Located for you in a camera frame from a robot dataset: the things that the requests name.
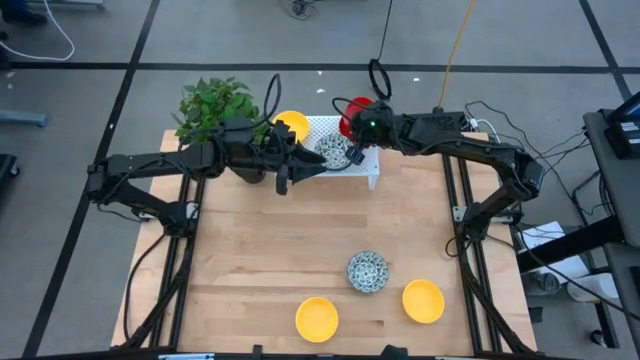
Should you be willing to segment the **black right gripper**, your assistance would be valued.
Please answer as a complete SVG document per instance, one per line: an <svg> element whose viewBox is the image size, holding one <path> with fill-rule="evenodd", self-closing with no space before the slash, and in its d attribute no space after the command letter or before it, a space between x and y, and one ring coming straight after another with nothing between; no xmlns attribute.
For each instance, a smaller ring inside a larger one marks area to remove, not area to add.
<svg viewBox="0 0 640 360"><path fill-rule="evenodd" d="M384 102L375 102L356 113L350 121L353 142L364 148L397 148L394 117L393 110ZM361 147L350 146L345 152L351 164L360 165L363 162L365 155Z"/></svg>

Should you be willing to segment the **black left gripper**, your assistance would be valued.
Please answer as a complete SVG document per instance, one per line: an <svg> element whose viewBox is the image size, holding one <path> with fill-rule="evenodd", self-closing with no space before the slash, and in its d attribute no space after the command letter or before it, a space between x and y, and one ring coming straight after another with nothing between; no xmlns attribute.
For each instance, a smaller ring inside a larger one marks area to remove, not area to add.
<svg viewBox="0 0 640 360"><path fill-rule="evenodd" d="M262 148L262 167L265 171L273 172L276 175L276 193L278 195L287 194L290 181L298 183L327 171L324 166L318 165L325 163L326 158L303 145L296 146L295 158L302 162L312 163L312 165L295 165L291 139L295 139L295 136L289 134L289 126L283 121L276 121L268 133L267 143Z"/></svg>

